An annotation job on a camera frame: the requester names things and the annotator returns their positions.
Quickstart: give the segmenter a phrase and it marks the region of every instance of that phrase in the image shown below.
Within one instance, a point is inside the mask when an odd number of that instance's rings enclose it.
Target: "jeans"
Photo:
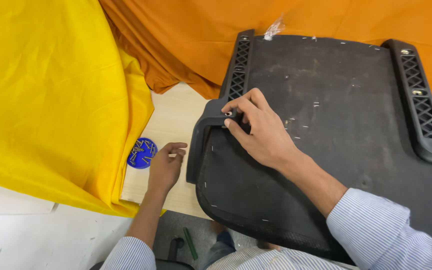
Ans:
[[[226,255],[230,255],[235,251],[236,249],[234,248],[234,242],[230,233],[222,231],[218,234],[216,243],[211,247],[211,249],[209,249],[208,253],[205,254],[203,261],[201,262],[202,267],[199,267],[199,269],[206,270],[217,260]]]

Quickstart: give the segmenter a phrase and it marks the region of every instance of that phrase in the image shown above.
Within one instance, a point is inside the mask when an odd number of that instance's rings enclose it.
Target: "lattice pattern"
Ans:
[[[410,88],[425,88],[423,76],[421,74],[418,60],[415,56],[401,56],[403,62],[404,73],[406,75],[407,83]]]
[[[246,73],[244,73],[243,70],[245,70],[246,65],[248,64],[249,47],[249,40],[240,40],[237,44],[237,51],[234,63],[236,71],[233,71],[233,74],[231,76],[231,85],[229,86],[228,97],[229,101],[237,99],[243,95],[244,78],[246,77]]]
[[[413,97],[417,119],[424,138],[432,139],[432,105],[427,97]]]

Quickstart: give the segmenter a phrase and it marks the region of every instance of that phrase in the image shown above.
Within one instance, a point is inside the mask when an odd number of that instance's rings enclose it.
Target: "hand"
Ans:
[[[181,164],[188,147],[186,143],[168,143],[161,148],[151,160],[149,168],[149,193],[157,193],[166,197],[180,177]]]
[[[265,96],[257,88],[229,101],[221,111],[227,113],[237,108],[244,113],[243,123],[251,126],[249,135],[233,120],[226,119],[224,125],[243,148],[262,165],[281,171],[284,166],[305,156],[291,140],[279,116],[269,107]]]

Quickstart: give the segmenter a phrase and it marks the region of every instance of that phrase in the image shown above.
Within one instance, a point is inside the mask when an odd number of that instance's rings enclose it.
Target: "gray carpet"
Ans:
[[[193,260],[188,244],[186,243],[183,227],[188,228],[192,242],[198,253],[199,258],[196,261]],[[233,230],[229,230],[229,233],[233,237],[236,250],[256,246],[257,241],[255,238],[245,236]],[[166,260],[168,258],[170,242],[176,237],[181,237],[185,241],[183,248],[178,249],[177,261],[187,263],[195,270],[198,270],[202,258],[216,242],[216,233],[211,229],[211,221],[204,218],[167,211],[159,218],[156,231],[156,238],[153,246],[156,259]]]

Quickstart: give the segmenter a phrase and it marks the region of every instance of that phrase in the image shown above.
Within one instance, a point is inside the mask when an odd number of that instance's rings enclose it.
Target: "left hand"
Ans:
[[[180,177],[181,164],[188,147],[186,143],[168,143],[151,160],[148,191],[166,196]]]

